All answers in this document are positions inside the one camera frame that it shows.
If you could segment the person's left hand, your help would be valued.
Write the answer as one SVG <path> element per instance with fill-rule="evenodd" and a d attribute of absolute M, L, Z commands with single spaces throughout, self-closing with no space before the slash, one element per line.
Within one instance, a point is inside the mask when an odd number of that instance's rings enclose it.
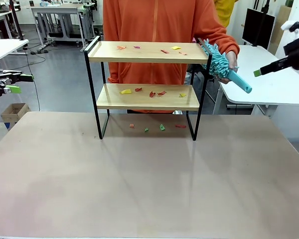
<path fill-rule="evenodd" d="M 226 58 L 229 62 L 229 69 L 234 70 L 235 72 L 238 71 L 238 65 L 237 65 L 237 55 L 235 54 L 235 52 L 230 51 L 228 53 L 226 53 Z M 227 78 L 219 78 L 217 76 L 217 79 L 219 82 L 223 83 L 223 84 L 228 84 L 230 82 L 229 79 Z"/>

